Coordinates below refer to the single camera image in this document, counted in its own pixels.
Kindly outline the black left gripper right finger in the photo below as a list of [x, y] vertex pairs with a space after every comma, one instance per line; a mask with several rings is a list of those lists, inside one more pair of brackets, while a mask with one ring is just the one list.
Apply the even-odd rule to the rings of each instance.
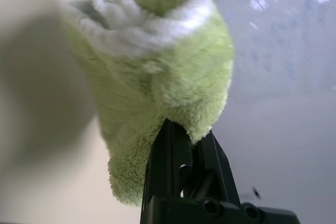
[[192, 147], [193, 164], [190, 177], [183, 188], [186, 198], [240, 204], [230, 163], [213, 132], [209, 132]]

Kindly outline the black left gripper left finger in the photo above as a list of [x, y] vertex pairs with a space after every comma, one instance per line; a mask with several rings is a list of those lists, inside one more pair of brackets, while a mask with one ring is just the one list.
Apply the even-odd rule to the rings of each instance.
[[166, 119], [146, 165], [140, 223], [176, 223], [193, 167], [191, 141], [182, 126]]

